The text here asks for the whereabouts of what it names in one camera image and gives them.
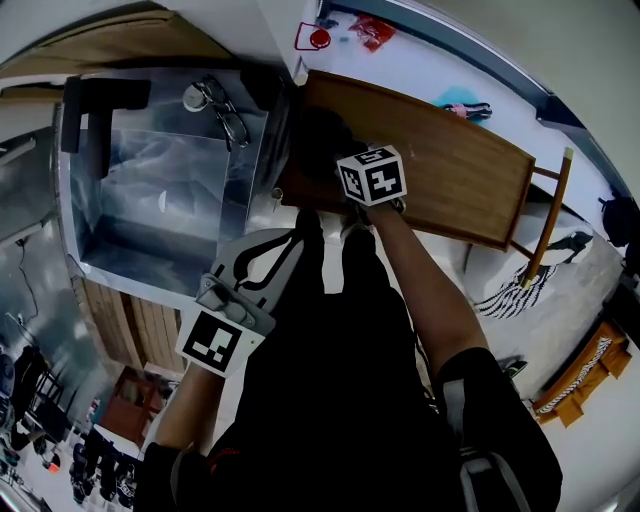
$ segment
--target eyeglasses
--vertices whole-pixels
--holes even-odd
[[[232,141],[241,148],[246,148],[250,142],[249,130],[247,130],[247,126],[240,118],[220,82],[211,75],[205,75],[200,82],[193,82],[191,85],[204,97],[204,102],[200,101],[200,107],[193,106],[192,108],[194,110],[202,110],[207,105],[213,107],[218,121],[224,128],[227,150],[231,152]]]

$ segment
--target backpack strap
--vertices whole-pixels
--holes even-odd
[[[511,494],[520,512],[531,512],[527,498],[516,478],[513,470],[506,460],[497,453],[481,453],[478,450],[465,446],[464,441],[464,405],[465,392],[464,380],[458,379],[445,382],[442,386],[442,394],[447,406],[447,423],[453,431],[460,446],[462,466],[460,468],[460,484],[464,494],[467,512],[480,512],[478,501],[473,489],[472,478],[475,475],[487,471],[498,470],[504,482],[509,487]]]

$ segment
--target metal frame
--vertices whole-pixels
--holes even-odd
[[[631,197],[613,163],[566,105],[468,29],[426,6],[412,8],[394,0],[325,0],[321,17],[331,10],[371,14],[481,69],[533,105],[541,124],[565,133],[591,160],[617,194]]]

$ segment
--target red bag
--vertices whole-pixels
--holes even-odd
[[[375,52],[396,33],[396,29],[391,25],[387,25],[383,21],[370,16],[358,16],[358,21],[349,27],[349,30],[358,33],[360,41],[371,53]]]

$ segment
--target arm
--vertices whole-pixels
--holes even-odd
[[[178,450],[195,443],[196,450],[208,451],[224,382],[223,377],[190,364],[160,420],[155,442]]]
[[[488,348],[464,295],[440,270],[399,213],[388,204],[367,211],[398,279],[414,328],[435,377],[468,348]]]

